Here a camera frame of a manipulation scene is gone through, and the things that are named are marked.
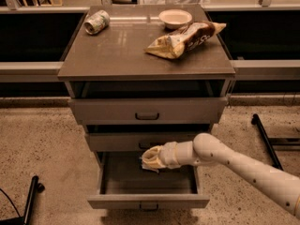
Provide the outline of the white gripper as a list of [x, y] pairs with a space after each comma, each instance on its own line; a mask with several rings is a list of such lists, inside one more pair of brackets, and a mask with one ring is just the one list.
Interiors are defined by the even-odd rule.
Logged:
[[154, 146], [142, 154], [142, 168], [158, 173], [160, 169], [177, 169], [180, 164], [176, 155], [176, 142]]

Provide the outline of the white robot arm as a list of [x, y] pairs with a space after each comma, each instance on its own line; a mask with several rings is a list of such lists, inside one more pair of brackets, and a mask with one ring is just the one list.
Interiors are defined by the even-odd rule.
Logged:
[[299, 177], [238, 153], [211, 134], [198, 134], [189, 142], [166, 142], [142, 154], [142, 167], [157, 173], [160, 169], [185, 165], [198, 167], [213, 162], [226, 166], [287, 212], [300, 218]]

